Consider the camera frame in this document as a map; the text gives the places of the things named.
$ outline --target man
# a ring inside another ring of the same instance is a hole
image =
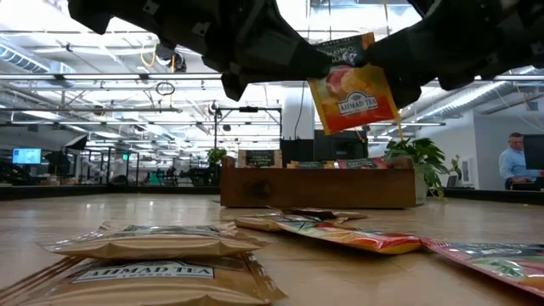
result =
[[[508,149],[504,150],[499,157],[499,170],[503,179],[504,187],[510,190],[513,183],[535,182],[536,178],[544,172],[539,170],[527,170],[525,166],[524,135],[511,133],[508,138]]]

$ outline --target wooden table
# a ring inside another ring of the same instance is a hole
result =
[[[0,286],[58,260],[35,243],[132,224],[216,224],[266,210],[221,208],[209,195],[92,195],[0,202]],[[366,211],[360,227],[450,241],[544,242],[544,207],[449,200],[406,210]],[[256,252],[289,296],[277,305],[537,305],[544,300],[439,256],[395,257],[296,235],[246,231],[274,242]]]

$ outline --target wooden tea display box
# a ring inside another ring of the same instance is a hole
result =
[[[415,175],[413,169],[238,168],[225,157],[221,206],[415,207]]]

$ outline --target white wall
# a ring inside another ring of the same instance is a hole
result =
[[[306,87],[304,93],[301,88],[287,88],[285,95],[283,102],[283,133],[281,136],[285,140],[313,139],[315,105],[309,88]]]
[[[443,127],[423,127],[416,133],[418,139],[430,138],[445,153],[445,166],[451,168],[451,159],[459,155],[462,160],[473,160],[473,187],[478,189],[479,170],[476,167],[476,138],[474,136],[474,116],[467,111],[458,119],[446,119]],[[442,185],[446,186],[449,175],[441,175]]]
[[[535,118],[525,119],[538,126]],[[478,152],[479,188],[482,190],[504,189],[504,179],[499,175],[499,155],[507,148],[508,135],[514,132],[543,133],[516,116],[476,116],[474,128]]]

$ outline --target tea packet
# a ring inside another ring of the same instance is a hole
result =
[[[268,305],[286,295],[251,253],[49,267],[0,291],[2,305]]]
[[[522,243],[422,243],[430,250],[499,281],[544,298],[544,245]]]
[[[338,160],[340,169],[387,169],[388,165],[381,157]]]
[[[328,221],[331,223],[343,223],[348,220],[368,218],[361,212],[339,212],[320,208],[282,208],[278,212],[247,215],[227,218],[235,222],[236,226],[246,229],[262,230],[262,231],[281,231],[278,226],[282,221],[298,221],[298,222],[321,222]]]
[[[381,254],[403,254],[415,251],[421,246],[419,238],[412,235],[358,229],[345,224],[324,222],[313,216],[288,214],[245,216],[235,218],[235,223],[241,228],[264,231],[285,230],[294,234]]]
[[[61,255],[99,259],[220,257],[257,250],[267,243],[243,235],[234,223],[205,226],[141,226],[104,223],[77,238],[40,244]]]
[[[334,169],[334,161],[291,161],[287,169]]]
[[[374,33],[316,44],[331,58],[329,74],[309,80],[325,134],[367,123],[400,119],[382,68],[365,64]]]

